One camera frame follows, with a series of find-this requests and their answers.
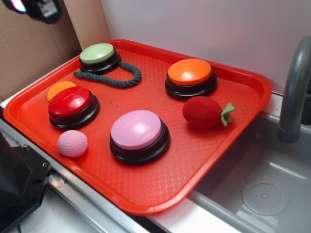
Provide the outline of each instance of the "textured ball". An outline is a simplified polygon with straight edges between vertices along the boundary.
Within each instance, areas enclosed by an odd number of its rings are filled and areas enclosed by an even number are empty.
[[[209,129],[221,120],[221,106],[209,97],[197,96],[189,99],[183,106],[183,116],[190,125]]]
[[[64,132],[58,139],[59,152],[67,157],[76,158],[87,149],[87,137],[76,130]]]

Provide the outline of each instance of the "tray rim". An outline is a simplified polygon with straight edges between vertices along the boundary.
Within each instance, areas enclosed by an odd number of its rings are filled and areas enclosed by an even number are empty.
[[[168,63],[175,63],[183,59],[194,58],[192,56],[172,52],[169,50],[160,49],[160,48],[149,46],[149,45],[144,45],[144,44],[126,40],[126,39],[109,40],[109,41],[106,41],[105,43],[110,43],[118,49],[123,49],[124,47],[126,47],[127,51],[132,51],[136,54],[145,55],[145,56],[158,59],[161,61],[163,61],[161,57],[165,55],[165,61]],[[239,83],[247,85],[251,87],[252,89],[256,87],[255,91],[259,95],[259,102],[252,109],[252,111],[250,111],[245,116],[243,121],[239,123],[239,126],[233,129],[233,131],[228,135],[228,137],[217,147],[217,149],[211,154],[209,159],[205,163],[202,164],[202,166],[194,173],[194,175],[187,181],[187,183],[183,187],[180,188],[180,190],[173,196],[173,198],[163,203],[159,203],[153,206],[136,205],[136,204],[133,204],[132,202],[128,202],[126,198],[120,198],[120,197],[119,197],[119,201],[116,203],[111,200],[111,197],[114,195],[115,192],[112,192],[112,190],[109,187],[107,187],[107,193],[105,197],[108,198],[111,202],[113,202],[115,205],[117,205],[119,208],[121,208],[125,212],[134,214],[134,215],[144,215],[144,216],[153,215],[153,214],[160,213],[164,210],[173,208],[178,203],[180,203],[190,193],[190,191],[199,183],[199,181],[203,178],[203,176],[209,171],[209,169],[211,169],[211,167],[222,156],[224,151],[226,151],[230,147],[230,145],[237,139],[237,137],[240,136],[240,134],[245,130],[245,128],[251,123],[251,121],[259,114],[259,112],[262,110],[265,104],[269,101],[272,95],[272,88],[271,88],[270,83],[265,77],[259,74],[250,72],[250,71],[243,70],[243,69],[230,67],[230,66],[215,63],[212,61],[208,61],[208,62],[218,72],[225,70],[226,72],[232,72],[237,75],[243,74],[243,76],[246,75],[250,77],[250,79],[244,80],[242,83],[241,82]],[[28,88],[21,91],[19,94],[17,94],[14,98],[12,98],[12,100],[8,102],[7,106],[4,109],[3,116],[6,119],[6,121],[8,121],[11,125],[17,128],[22,134],[24,134],[28,138],[30,139],[36,138],[36,141],[37,141],[36,144],[37,143],[46,144],[44,140],[41,140],[41,138],[37,137],[34,132],[28,129],[28,127],[25,127],[22,123],[20,123],[18,119],[15,118],[14,113],[17,112],[17,110],[22,106],[23,103],[31,99],[31,97],[35,95],[35,92],[38,93],[38,89],[40,91],[43,91],[46,88],[44,86],[41,87],[42,83],[49,83],[50,85],[54,84],[55,80],[57,81],[60,79],[57,73],[63,73],[64,71],[69,71],[69,70],[70,72],[72,72],[72,68],[74,67],[76,69],[76,67],[78,67],[78,64],[79,64],[79,56],[64,63],[58,69],[48,74],[45,78],[39,80],[38,82],[35,82]],[[81,178],[80,171],[78,171],[76,168],[68,167],[68,169]]]

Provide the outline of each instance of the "button top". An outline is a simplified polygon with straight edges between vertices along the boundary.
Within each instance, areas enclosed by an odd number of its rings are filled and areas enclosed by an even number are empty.
[[[80,53],[80,59],[83,63],[94,64],[102,62],[114,53],[114,48],[111,44],[100,43],[87,47]]]
[[[174,63],[168,71],[170,80],[177,85],[196,85],[211,75],[211,65],[201,59],[190,58]]]
[[[119,117],[111,128],[111,138],[125,150],[139,150],[153,144],[161,135],[160,118],[147,110],[136,110]]]
[[[91,100],[89,90],[74,86],[59,92],[49,103],[49,112],[54,117],[70,117],[81,112]]]

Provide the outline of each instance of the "drain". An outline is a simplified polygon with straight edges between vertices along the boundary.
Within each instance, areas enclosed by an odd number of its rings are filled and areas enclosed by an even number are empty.
[[[281,213],[289,203],[285,187],[271,178],[260,178],[247,183],[242,191],[244,204],[259,215]]]

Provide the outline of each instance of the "black device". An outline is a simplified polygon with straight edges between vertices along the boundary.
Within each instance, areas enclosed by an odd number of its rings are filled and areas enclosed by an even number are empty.
[[[58,0],[2,0],[7,8],[19,14],[28,14],[31,18],[47,24],[56,23],[61,17]]]
[[[41,205],[51,169],[30,146],[13,148],[0,133],[0,233],[8,232]]]

